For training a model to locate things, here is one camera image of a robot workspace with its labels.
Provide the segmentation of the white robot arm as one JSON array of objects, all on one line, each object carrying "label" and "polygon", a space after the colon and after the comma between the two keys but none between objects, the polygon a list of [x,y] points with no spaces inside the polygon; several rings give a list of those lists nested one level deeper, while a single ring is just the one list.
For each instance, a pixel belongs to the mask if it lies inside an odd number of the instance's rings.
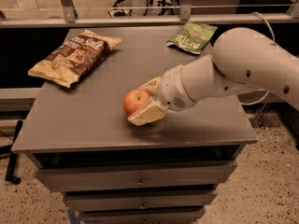
[{"label": "white robot arm", "polygon": [[208,55],[178,65],[142,85],[151,97],[128,120],[136,126],[163,119],[210,97],[263,89],[299,109],[299,58],[267,36],[234,28],[215,41]]}]

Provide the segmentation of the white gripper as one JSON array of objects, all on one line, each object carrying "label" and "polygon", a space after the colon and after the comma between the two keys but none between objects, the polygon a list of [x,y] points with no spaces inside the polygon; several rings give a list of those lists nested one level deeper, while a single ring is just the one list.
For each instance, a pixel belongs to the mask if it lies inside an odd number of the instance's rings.
[{"label": "white gripper", "polygon": [[157,93],[159,99],[150,97],[128,117],[128,120],[135,126],[141,126],[163,119],[166,114],[166,106],[176,112],[194,107],[196,102],[189,97],[184,89],[182,70],[182,65],[176,66],[165,72],[162,77],[155,77],[141,85],[140,89],[146,90],[152,95]]}]

